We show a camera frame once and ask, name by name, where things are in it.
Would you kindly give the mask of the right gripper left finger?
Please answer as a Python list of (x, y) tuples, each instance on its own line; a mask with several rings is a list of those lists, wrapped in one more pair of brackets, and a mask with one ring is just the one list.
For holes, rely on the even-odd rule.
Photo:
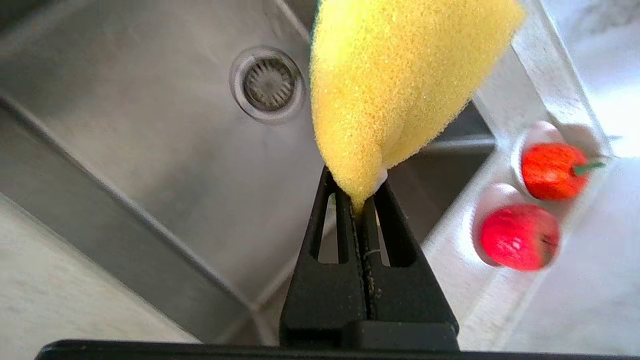
[[(336, 210), (337, 263), (318, 260), (329, 197)], [(367, 318), (361, 255), (350, 199), (322, 169), (279, 317), (281, 346), (340, 346), (343, 330)]]

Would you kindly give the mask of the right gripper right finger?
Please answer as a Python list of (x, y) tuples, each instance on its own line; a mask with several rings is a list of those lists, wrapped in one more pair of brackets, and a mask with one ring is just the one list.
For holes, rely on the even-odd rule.
[(370, 321), (457, 325), (388, 182), (365, 201), (361, 264)]

